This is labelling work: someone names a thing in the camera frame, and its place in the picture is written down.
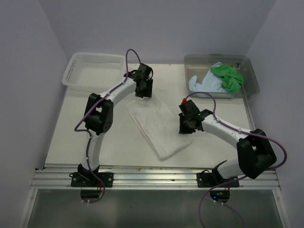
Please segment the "white towel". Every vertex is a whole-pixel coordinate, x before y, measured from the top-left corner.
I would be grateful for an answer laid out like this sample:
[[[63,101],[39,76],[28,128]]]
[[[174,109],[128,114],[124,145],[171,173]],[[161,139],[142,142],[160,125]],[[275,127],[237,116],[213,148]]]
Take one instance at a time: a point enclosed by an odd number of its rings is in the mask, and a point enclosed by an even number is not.
[[[179,117],[159,98],[135,100],[126,108],[158,160],[165,161],[193,143],[190,136],[179,134]]]

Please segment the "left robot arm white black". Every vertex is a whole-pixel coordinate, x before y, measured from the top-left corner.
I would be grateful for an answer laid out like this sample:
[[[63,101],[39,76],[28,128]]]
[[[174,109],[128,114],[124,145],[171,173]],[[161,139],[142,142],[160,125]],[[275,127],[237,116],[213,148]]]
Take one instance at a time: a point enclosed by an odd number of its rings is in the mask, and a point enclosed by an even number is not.
[[[73,181],[90,187],[102,182],[98,174],[99,156],[104,136],[113,124],[114,107],[131,93],[135,93],[136,97],[151,98],[152,85],[153,79],[150,77],[126,78],[106,92],[89,96],[84,117],[80,121],[85,123],[85,129],[79,129],[80,123],[75,127],[76,132],[88,133],[88,142],[84,160],[79,164]]]

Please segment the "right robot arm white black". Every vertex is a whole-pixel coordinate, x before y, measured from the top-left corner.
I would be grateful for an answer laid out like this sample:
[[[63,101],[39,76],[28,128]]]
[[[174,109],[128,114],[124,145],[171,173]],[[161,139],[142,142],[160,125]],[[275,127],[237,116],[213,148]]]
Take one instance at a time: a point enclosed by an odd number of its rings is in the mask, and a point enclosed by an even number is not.
[[[223,186],[230,178],[246,175],[255,179],[268,170],[276,161],[275,152],[265,133],[242,133],[242,129],[232,130],[227,122],[220,123],[218,116],[210,110],[201,112],[180,113],[180,134],[191,134],[198,131],[210,133],[227,142],[237,150],[237,158],[225,160],[211,171],[211,180],[216,186]]]

